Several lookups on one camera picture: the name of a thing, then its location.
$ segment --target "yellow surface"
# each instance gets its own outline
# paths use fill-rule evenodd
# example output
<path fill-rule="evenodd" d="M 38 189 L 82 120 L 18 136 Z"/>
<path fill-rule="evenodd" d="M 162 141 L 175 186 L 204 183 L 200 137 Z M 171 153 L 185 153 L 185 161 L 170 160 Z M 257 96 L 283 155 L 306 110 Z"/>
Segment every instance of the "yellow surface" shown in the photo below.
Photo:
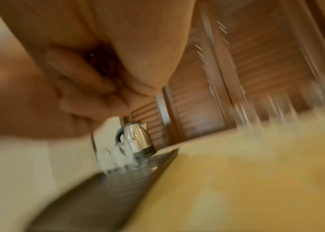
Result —
<path fill-rule="evenodd" d="M 181 144 L 126 230 L 324 232 L 325 119 L 260 134 Z"/>

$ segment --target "electric kettle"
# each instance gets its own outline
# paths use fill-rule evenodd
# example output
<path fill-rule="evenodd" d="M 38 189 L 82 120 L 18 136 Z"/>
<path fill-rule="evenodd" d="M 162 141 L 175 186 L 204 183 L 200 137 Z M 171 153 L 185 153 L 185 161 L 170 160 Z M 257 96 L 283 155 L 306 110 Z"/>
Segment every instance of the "electric kettle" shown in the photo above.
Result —
<path fill-rule="evenodd" d="M 120 137 L 124 135 L 124 140 L 135 141 L 132 144 L 131 150 L 134 156 L 138 158 L 150 157 L 156 153 L 152 144 L 152 139 L 147 131 L 147 124 L 142 124 L 140 121 L 128 123 L 123 128 L 120 128 L 115 136 L 115 143 L 121 142 Z"/>

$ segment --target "stainless steel kettle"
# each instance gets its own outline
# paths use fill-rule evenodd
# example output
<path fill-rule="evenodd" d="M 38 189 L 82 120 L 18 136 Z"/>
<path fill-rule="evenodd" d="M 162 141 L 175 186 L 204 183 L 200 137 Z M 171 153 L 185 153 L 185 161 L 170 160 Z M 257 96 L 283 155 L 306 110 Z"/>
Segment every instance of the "stainless steel kettle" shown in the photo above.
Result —
<path fill-rule="evenodd" d="M 122 135 L 124 135 L 124 140 L 135 141 L 135 143 L 131 144 L 131 150 L 137 159 L 141 157 L 150 157 L 156 153 L 151 137 L 148 134 L 146 124 L 143 125 L 142 122 L 135 121 L 120 128 L 115 136 L 116 144 L 121 142 L 120 137 Z"/>

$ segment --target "louvered cabinet door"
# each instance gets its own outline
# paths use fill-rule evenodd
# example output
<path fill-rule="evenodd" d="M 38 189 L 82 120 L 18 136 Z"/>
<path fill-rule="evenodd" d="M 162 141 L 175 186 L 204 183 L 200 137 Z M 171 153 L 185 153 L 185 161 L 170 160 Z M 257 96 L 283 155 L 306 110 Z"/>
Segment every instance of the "louvered cabinet door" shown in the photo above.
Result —
<path fill-rule="evenodd" d="M 215 6 L 212 24 L 247 100 L 296 92 L 315 80 L 278 0 L 217 0 Z"/>
<path fill-rule="evenodd" d="M 167 86 L 177 125 L 186 140 L 226 128 L 204 62 L 199 40 L 192 35 Z"/>
<path fill-rule="evenodd" d="M 127 122 L 133 121 L 141 121 L 147 124 L 147 131 L 151 136 L 156 150 L 169 146 L 156 99 L 151 100 L 147 105 L 133 111 L 128 117 Z"/>

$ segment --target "countertop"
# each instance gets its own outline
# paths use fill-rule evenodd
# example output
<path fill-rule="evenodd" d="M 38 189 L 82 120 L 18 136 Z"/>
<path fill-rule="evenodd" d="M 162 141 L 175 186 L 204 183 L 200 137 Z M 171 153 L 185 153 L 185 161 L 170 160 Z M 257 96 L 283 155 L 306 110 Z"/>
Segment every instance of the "countertop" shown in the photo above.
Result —
<path fill-rule="evenodd" d="M 325 117 L 176 147 L 126 231 L 325 231 Z"/>

